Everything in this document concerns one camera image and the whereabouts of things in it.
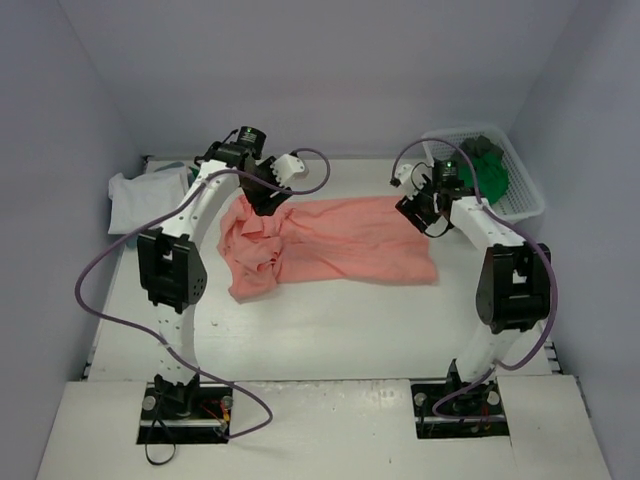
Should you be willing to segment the pink t shirt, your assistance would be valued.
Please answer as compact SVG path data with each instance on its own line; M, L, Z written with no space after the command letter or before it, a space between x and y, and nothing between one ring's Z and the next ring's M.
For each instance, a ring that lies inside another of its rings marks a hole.
M353 280L391 286L439 280L430 242L396 209L395 196L286 202L259 216L245 197L220 221L217 250L229 294L253 300L281 284Z

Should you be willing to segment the white laundry basket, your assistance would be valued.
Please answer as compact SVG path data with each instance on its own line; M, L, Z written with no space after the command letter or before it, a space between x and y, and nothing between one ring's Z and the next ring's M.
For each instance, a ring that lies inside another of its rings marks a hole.
M453 155L460 155L472 172L475 171L473 163L459 145L466 138L479 135L485 135L504 150L502 163L508 171L508 190L491 208L511 223L540 215L544 211L543 199L507 135L499 128L476 125L429 131L423 135L427 140L423 147L426 155L433 160L452 161Z

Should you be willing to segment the white t shirt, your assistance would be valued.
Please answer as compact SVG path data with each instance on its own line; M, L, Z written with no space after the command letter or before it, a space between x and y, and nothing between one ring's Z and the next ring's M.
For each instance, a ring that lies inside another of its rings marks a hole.
M188 169L151 172L127 179L118 173L109 180L111 216L108 233L124 235L174 210L189 190Z

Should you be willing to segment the grey-blue t shirt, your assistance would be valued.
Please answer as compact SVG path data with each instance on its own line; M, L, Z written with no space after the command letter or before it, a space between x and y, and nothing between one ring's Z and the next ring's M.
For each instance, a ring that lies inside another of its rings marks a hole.
M161 172L161 171L166 171L166 170L171 170L171 169L181 169L183 167L185 167L184 162L172 161L172 162L166 163L164 165L161 165L161 166L155 168L153 172L156 173L156 172Z

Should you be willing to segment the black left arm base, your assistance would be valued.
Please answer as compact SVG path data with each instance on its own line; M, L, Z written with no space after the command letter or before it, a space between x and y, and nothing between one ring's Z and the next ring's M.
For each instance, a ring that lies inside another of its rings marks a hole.
M205 383L180 413L176 402L161 397L147 384L138 421L138 445L227 444L232 420L233 392L221 384Z

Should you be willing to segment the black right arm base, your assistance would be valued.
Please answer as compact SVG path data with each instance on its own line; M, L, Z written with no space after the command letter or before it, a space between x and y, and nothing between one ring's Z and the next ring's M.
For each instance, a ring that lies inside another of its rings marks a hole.
M508 421L496 380L489 380L469 393L438 408L433 406L461 385L451 381L411 381L411 399L418 440L458 440L508 437Z

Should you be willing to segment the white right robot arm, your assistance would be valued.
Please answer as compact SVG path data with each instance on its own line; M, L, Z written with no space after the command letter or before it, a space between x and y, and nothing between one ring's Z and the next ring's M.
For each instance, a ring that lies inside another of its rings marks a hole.
M479 326L452 361L457 378L442 388L445 405L464 412L478 400L475 381L497 367L521 368L544 345L548 330L523 359L512 365L504 363L514 343L539 321L552 323L557 312L557 281L549 248L498 217L475 188L464 186L455 163L434 161L428 167L431 172L419 179L411 165L394 167L391 184L405 192L396 209L423 234L436 221L445 220L449 229L460 230L484 254L475 293Z

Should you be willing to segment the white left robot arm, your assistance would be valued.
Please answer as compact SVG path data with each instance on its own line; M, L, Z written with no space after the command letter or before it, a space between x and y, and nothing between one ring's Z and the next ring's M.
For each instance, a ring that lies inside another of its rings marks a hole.
M288 192L276 192L224 171L246 172L279 188L307 173L304 162L294 154L264 158L265 141L264 132L243 126L235 140L214 142L194 159L199 171L186 194L193 200L183 200L178 215L138 236L141 286L155 307L161 346L191 362L195 360L195 305L202 299L208 280L199 247L209 225L238 188L261 215L273 214L290 197Z

